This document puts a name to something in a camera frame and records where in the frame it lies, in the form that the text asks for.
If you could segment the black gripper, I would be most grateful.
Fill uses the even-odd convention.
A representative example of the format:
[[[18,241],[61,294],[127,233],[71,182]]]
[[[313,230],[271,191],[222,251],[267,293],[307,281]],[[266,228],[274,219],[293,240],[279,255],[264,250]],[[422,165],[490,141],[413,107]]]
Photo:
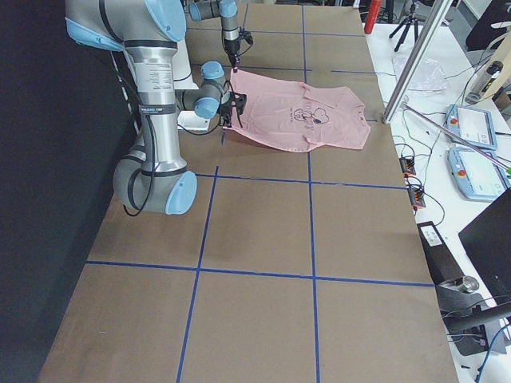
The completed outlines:
[[[232,110],[236,111],[237,116],[242,115],[246,102],[246,94],[228,91],[222,98],[219,106],[221,126],[230,128],[232,126]]]
[[[236,73],[240,65],[240,46],[241,42],[245,41],[249,46],[253,45],[252,33],[243,28],[234,30],[222,30],[223,48],[224,52],[228,55],[229,62],[232,70]]]

